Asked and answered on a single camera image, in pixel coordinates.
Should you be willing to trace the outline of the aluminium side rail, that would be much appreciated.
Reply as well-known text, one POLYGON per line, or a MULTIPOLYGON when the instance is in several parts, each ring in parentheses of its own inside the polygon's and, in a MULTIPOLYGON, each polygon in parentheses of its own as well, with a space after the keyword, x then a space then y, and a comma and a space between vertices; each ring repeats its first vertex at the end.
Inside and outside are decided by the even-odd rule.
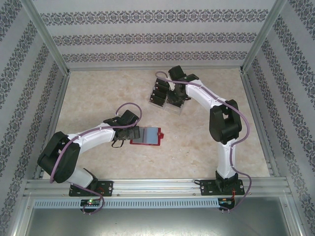
POLYGON ((240 72, 240 77, 242 80, 242 84, 245 90, 245 94, 247 97, 247 100, 249 102, 249 107, 252 113, 253 121, 255 124, 255 128, 259 137, 259 141, 262 147, 263 154, 265 156, 265 160, 267 163, 267 167, 269 170, 269 174, 272 177, 281 177, 281 174, 279 173, 279 170, 277 168, 277 164, 274 159, 274 155, 272 152, 271 145, 269 143, 268 137, 266 135, 263 122, 259 113, 259 109, 255 100, 255 96, 253 94, 252 88, 250 86, 248 77, 245 73, 240 72))
POLYGON ((44 150, 44 148, 46 147, 46 145, 48 144, 49 140, 51 139, 51 137, 53 136, 53 134, 55 133, 57 124, 58 124, 58 120, 59 120, 59 116, 61 113, 61 109, 62 109, 62 105, 63 105, 63 100, 65 97, 65 93, 66 93, 66 89, 68 86, 68 82, 70 79, 70 75, 71 72, 69 71, 67 73, 67 75, 64 76, 63 81, 61 83, 59 92, 58 92, 58 96, 57 96, 57 100, 54 104, 54 109, 53 109, 53 113, 51 114, 51 119, 48 125, 48 129, 45 135, 45 140, 44 143, 41 147, 41 151, 44 150))

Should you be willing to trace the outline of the red leather card holder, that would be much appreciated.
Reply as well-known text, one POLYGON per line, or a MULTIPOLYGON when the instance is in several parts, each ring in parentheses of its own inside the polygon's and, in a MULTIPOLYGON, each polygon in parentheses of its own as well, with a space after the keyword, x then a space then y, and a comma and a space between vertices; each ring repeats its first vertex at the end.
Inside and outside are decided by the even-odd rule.
POLYGON ((161 139, 163 139, 164 134, 160 127, 146 127, 147 138, 146 143, 139 143, 139 139, 130 140, 131 145, 144 145, 144 146, 160 146, 161 139))

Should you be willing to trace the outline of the aluminium mounting rail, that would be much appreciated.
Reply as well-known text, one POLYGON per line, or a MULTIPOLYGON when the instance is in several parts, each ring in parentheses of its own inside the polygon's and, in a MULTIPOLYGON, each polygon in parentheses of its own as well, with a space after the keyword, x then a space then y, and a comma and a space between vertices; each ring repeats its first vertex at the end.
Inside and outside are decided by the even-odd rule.
MULTIPOLYGON (((243 190, 249 197, 278 197, 292 195, 288 181, 284 177, 254 177, 242 179, 243 190)), ((66 198, 70 183, 50 183, 47 179, 28 180, 23 191, 24 197, 66 198)), ((114 179, 110 189, 112 198, 183 198, 201 197, 206 192, 196 180, 190 178, 174 179, 114 179)))

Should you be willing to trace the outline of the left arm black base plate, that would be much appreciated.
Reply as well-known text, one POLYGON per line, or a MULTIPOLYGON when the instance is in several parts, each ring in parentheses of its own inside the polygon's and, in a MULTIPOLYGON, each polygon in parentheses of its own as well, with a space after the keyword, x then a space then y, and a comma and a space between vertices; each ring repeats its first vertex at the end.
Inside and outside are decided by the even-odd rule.
MULTIPOLYGON (((87 189, 90 189, 103 197, 111 197, 113 190, 113 181, 99 180, 97 182, 93 181, 87 189)), ((83 190, 82 188, 71 185, 69 189, 70 197, 94 197, 97 196, 95 193, 83 190)))

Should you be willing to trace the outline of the clear acrylic card stand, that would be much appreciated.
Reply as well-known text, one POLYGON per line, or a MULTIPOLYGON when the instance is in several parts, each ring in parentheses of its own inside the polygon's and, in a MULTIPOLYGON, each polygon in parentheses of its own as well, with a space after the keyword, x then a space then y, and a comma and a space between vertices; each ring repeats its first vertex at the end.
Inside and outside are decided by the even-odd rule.
POLYGON ((161 108, 161 109, 163 109, 163 110, 166 110, 166 111, 168 111, 168 112, 170 112, 170 113, 174 113, 174 114, 176 114, 176 115, 180 115, 180 114, 181 114, 181 111, 182 111, 182 109, 183 109, 183 107, 184 107, 184 105, 183 105, 180 109, 178 109, 176 106, 175 106, 174 109, 169 109, 169 108, 167 108, 167 106, 166 106, 167 97, 168 97, 168 92, 167 92, 167 96, 166 96, 166 98, 165 98, 165 103, 164 103, 164 105, 163 105, 162 107, 161 107, 161 106, 158 106, 158 105, 156 105, 156 104, 154 104, 154 103, 151 103, 151 102, 150 102, 150 98, 149 98, 149 103, 151 103, 152 105, 154 105, 154 106, 156 106, 156 107, 159 107, 159 108, 161 108))

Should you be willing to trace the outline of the steel sheet panel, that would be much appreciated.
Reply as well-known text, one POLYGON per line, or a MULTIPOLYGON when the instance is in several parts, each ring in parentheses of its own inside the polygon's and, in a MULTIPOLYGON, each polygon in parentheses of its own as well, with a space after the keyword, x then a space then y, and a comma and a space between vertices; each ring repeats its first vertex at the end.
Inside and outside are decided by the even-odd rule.
POLYGON ((215 208, 34 209, 25 236, 304 236, 289 205, 248 198, 234 211, 215 208))

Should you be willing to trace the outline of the aluminium frame post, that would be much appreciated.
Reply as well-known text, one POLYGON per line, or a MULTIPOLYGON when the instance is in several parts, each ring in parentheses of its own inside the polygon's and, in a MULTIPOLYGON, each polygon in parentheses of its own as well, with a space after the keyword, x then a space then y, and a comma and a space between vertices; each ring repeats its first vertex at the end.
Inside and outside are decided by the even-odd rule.
POLYGON ((62 71, 62 73, 68 74, 69 68, 66 65, 65 60, 63 59, 60 51, 58 50, 53 37, 49 33, 44 21, 42 20, 39 12, 37 11, 34 3, 32 0, 20 0, 23 8, 27 12, 28 16, 32 20, 34 26, 36 27, 38 33, 40 34, 42 40, 46 44, 47 48, 49 49, 52 57, 54 58, 55 62, 57 63, 58 67, 62 71))
POLYGON ((256 39, 254 40, 253 45, 251 46, 243 64, 240 66, 240 73, 244 74, 248 71, 250 65, 252 64, 255 56, 260 50, 261 45, 268 36, 269 31, 271 30, 274 22, 276 21, 278 15, 281 13, 284 5, 287 3, 287 0, 275 0, 274 5, 272 6, 266 20, 257 34, 256 39))

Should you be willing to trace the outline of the aluminium cross rail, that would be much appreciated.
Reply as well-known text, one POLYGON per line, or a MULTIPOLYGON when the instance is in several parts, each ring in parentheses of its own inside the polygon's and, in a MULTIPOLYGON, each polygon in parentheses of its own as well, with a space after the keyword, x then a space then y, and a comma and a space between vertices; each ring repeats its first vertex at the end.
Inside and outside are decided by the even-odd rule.
MULTIPOLYGON (((241 69, 241 66, 232 65, 202 65, 202 66, 181 66, 183 70, 189 69, 241 69)), ((169 70, 167 66, 115 66, 115 67, 77 67, 70 68, 70 72, 77 71, 117 71, 117 70, 169 70)))

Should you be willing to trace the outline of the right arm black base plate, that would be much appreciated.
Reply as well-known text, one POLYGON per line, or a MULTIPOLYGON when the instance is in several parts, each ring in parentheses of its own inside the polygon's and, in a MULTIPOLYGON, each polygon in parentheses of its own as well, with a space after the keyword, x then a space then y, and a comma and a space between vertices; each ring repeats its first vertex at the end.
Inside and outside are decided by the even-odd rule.
POLYGON ((233 193, 236 196, 243 196, 245 189, 240 179, 223 188, 219 188, 214 179, 205 179, 200 181, 200 192, 202 196, 230 196, 233 193))

